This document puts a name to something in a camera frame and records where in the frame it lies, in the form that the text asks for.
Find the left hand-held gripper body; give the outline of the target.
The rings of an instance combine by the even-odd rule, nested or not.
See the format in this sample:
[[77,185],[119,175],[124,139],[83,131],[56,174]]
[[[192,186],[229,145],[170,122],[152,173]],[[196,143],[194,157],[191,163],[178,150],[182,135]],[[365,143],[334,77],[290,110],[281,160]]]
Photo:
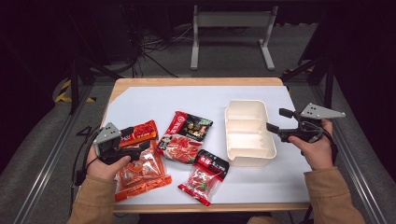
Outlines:
[[119,159],[130,156],[132,161],[139,159],[138,148],[121,148],[121,131],[109,122],[93,140],[96,156],[105,164],[113,164]]

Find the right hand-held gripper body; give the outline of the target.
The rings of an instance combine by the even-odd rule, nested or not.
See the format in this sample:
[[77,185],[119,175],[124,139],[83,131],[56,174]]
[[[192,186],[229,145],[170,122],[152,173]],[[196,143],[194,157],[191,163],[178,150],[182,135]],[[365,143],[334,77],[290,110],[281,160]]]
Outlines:
[[338,119],[346,116],[345,112],[335,111],[320,105],[308,104],[302,111],[293,111],[298,122],[295,129],[280,129],[282,142],[288,142],[290,136],[297,136],[308,143],[317,142],[324,134],[321,125],[323,119]]

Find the orange clear seasoning packet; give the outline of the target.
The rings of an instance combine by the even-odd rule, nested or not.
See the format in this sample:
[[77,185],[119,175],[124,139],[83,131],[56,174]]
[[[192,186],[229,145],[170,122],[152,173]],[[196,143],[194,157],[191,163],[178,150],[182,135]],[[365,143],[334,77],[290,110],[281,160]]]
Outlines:
[[137,147],[148,140],[150,147],[139,155],[137,161],[130,161],[127,166],[117,172],[116,202],[172,183],[172,177],[166,173],[162,156],[155,149],[158,139],[155,121],[149,120],[133,127],[134,132],[131,135],[121,138],[120,147]]

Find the white divided plastic container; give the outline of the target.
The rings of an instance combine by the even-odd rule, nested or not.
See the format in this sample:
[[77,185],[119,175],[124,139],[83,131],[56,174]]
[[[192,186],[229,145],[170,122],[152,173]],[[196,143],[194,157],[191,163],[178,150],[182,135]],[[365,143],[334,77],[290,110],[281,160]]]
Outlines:
[[276,157],[268,114],[260,100],[231,100],[224,112],[226,151],[233,166],[261,167]]

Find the large red black soup packet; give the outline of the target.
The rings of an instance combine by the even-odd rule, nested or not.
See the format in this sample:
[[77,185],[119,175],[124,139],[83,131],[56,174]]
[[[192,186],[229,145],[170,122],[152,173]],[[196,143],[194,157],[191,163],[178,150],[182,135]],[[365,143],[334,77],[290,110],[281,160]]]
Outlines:
[[210,119],[176,111],[156,150],[168,160],[193,163],[212,125]]

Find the person's right hand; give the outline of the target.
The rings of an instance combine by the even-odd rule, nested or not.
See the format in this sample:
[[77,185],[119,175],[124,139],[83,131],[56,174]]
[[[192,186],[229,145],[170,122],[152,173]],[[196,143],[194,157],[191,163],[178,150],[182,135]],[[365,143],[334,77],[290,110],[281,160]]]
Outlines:
[[303,152],[313,171],[333,167],[332,142],[326,136],[315,143],[307,143],[297,136],[290,136],[289,141]]

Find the person's left hand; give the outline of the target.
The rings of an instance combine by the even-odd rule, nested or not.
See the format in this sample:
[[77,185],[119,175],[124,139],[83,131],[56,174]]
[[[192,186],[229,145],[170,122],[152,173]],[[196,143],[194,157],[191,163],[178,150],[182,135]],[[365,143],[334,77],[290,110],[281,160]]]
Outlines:
[[87,158],[87,175],[113,181],[116,173],[121,168],[125,167],[130,160],[130,156],[124,156],[118,161],[107,165],[97,158],[95,148],[94,146],[91,146]]

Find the black metal stand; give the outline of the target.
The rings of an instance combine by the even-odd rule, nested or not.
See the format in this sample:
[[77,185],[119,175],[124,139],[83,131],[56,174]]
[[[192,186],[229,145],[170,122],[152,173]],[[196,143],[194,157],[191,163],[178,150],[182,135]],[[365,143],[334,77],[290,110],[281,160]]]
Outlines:
[[315,60],[308,61],[288,73],[284,73],[280,79],[285,82],[289,79],[301,74],[304,70],[312,68],[312,73],[307,78],[310,86],[317,86],[320,81],[325,79],[324,88],[324,105],[328,108],[332,107],[332,87],[334,75],[332,74],[332,60],[329,57],[320,57]]
[[95,81],[93,71],[91,70],[92,67],[107,77],[111,77],[115,80],[120,79],[120,75],[110,71],[101,64],[95,63],[81,56],[75,56],[70,63],[69,77],[71,80],[72,99],[70,115],[73,115],[77,111],[80,103],[78,82],[81,80],[85,86],[92,86]]

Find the yellow black hazard tape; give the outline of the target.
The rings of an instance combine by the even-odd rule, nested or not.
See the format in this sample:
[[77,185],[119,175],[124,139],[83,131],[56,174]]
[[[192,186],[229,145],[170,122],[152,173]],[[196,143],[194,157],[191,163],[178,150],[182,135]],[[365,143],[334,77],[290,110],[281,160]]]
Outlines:
[[[60,92],[55,97],[54,102],[67,102],[72,103],[72,97],[67,97],[66,92],[71,87],[71,79],[67,79],[64,84],[62,85]],[[87,103],[94,103],[96,102],[96,97],[88,97],[86,100]]]

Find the white table sheet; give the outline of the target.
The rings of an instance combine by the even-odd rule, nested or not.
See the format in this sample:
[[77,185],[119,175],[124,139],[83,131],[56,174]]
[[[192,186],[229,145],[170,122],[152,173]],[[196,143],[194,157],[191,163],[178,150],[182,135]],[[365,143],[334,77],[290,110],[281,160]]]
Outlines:
[[[108,105],[104,123],[124,129],[150,119],[164,134],[177,111],[213,121],[203,149],[227,158],[224,110],[231,100],[261,100],[268,119],[281,128],[293,128],[296,121],[278,115],[280,108],[294,105],[284,86],[182,86],[131,87]],[[309,169],[300,150],[274,138],[276,156],[264,167],[229,169],[219,183],[211,205],[232,203],[306,203],[304,172]]]

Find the small red black clear packet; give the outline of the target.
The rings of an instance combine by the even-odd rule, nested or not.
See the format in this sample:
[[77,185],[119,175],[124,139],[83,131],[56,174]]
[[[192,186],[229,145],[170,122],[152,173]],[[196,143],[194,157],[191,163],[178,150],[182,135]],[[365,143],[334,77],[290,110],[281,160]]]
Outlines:
[[230,164],[226,160],[201,149],[195,157],[189,178],[177,187],[209,206],[217,184],[224,180],[229,168]]

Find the aluminium floor rail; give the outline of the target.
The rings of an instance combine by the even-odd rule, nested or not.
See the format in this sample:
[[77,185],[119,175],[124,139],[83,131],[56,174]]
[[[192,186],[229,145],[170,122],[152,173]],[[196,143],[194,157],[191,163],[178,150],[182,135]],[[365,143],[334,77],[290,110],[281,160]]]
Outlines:
[[68,115],[66,117],[66,121],[64,122],[64,125],[46,161],[42,163],[42,168],[35,178],[35,183],[31,187],[28,196],[26,197],[23,205],[21,206],[19,213],[15,217],[12,224],[27,224],[45,187],[47,186],[50,180],[50,177],[53,173],[53,170],[56,167],[59,158],[63,153],[66,139],[70,135],[70,132],[78,118],[81,108],[85,104],[87,98],[90,96],[91,91],[92,91],[92,86],[82,88],[81,94],[78,97],[79,105],[77,106],[75,112],[72,115]]
[[392,224],[396,183],[376,156],[337,85],[333,87],[332,107],[346,112],[346,117],[336,119],[333,127],[340,148],[337,164],[346,174],[354,202],[367,224]]

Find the white metal stand frame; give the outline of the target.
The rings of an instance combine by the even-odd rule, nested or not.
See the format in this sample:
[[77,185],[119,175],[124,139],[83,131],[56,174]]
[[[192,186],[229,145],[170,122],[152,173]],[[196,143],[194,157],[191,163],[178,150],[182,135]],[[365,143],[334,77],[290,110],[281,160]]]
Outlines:
[[198,69],[200,27],[263,27],[265,33],[263,38],[258,40],[258,44],[267,69],[273,71],[275,64],[268,49],[268,43],[275,25],[277,11],[278,6],[264,11],[201,11],[198,6],[195,6],[192,19],[191,70]]

